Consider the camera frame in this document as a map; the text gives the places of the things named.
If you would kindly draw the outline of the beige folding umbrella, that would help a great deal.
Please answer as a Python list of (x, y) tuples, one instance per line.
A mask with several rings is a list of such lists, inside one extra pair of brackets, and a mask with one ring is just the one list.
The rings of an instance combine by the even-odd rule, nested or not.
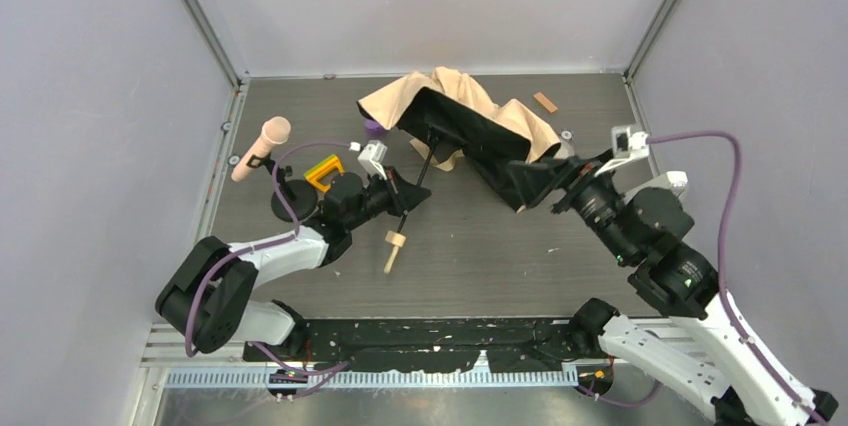
[(426, 165), (450, 171), (457, 158), (465, 158), (516, 213), (527, 205), (506, 172), (509, 162), (575, 155), (574, 147), (524, 103), (511, 99), (499, 105), (471, 75), (448, 67), (406, 74), (360, 98), (357, 107), (381, 128), (410, 135)]

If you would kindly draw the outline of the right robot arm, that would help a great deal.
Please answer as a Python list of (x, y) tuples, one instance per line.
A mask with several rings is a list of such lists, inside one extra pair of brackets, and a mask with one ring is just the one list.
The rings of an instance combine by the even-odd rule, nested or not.
[(705, 359), (652, 336), (597, 298), (573, 317), (582, 343), (640, 368), (717, 425), (824, 425), (833, 418), (833, 395), (781, 366), (765, 366), (767, 350), (753, 351), (756, 340), (742, 335), (744, 318), (720, 292), (717, 270), (686, 244), (693, 219), (672, 191), (645, 185), (626, 197), (598, 162), (576, 157), (512, 161), (506, 173), (526, 207), (561, 191), (553, 212), (574, 211), (631, 269), (628, 282), (638, 296), (685, 330)]

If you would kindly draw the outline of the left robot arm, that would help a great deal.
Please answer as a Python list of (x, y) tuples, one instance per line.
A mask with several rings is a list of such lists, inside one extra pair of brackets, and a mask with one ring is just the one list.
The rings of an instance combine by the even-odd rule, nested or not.
[(279, 300), (252, 300), (253, 291), (335, 262), (351, 247), (356, 228), (381, 214), (402, 217), (430, 196), (430, 189), (406, 181), (393, 167), (367, 180), (344, 173), (298, 231), (248, 243), (226, 244), (215, 236), (198, 241), (154, 309), (188, 340), (190, 355), (215, 352), (230, 341), (284, 345), (300, 316)]

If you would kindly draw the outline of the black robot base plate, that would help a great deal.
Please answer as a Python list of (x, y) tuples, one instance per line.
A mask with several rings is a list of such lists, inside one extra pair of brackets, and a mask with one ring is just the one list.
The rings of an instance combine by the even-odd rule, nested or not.
[(312, 319), (296, 325), (279, 359), (353, 372), (452, 373), (485, 358), (490, 371), (548, 372), (578, 360), (611, 362), (587, 333), (554, 318)]

